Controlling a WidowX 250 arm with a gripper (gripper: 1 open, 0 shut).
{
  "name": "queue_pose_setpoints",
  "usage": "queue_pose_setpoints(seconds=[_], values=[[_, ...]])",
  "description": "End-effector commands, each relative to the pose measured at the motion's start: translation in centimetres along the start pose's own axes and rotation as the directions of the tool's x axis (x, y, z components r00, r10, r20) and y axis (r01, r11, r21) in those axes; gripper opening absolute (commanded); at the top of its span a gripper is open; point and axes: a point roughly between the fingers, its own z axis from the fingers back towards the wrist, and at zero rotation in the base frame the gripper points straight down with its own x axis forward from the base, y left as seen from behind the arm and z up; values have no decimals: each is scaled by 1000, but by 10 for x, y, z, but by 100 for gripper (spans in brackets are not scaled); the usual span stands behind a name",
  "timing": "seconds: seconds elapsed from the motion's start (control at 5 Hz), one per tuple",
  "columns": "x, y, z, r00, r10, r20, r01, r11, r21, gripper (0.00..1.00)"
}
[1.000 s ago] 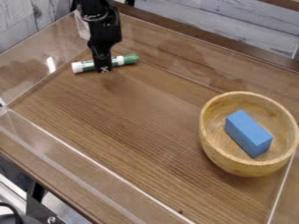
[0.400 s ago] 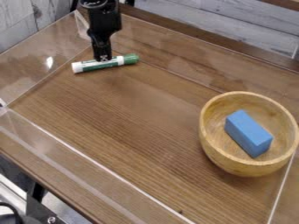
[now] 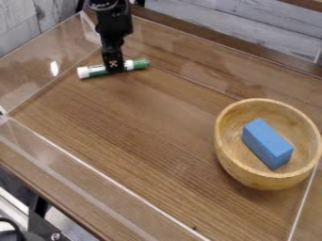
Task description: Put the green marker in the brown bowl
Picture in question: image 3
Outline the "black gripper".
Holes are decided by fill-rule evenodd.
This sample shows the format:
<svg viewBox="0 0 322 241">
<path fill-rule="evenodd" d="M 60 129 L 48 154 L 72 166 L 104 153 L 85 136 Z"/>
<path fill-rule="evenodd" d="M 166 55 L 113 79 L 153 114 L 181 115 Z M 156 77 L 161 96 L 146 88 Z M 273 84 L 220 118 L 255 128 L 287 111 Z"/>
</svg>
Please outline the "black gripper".
<svg viewBox="0 0 322 241">
<path fill-rule="evenodd" d="M 118 49 L 124 38 L 133 32 L 129 0 L 89 0 L 88 7 L 96 13 L 105 70 L 108 73 L 122 72 L 124 60 Z"/>
</svg>

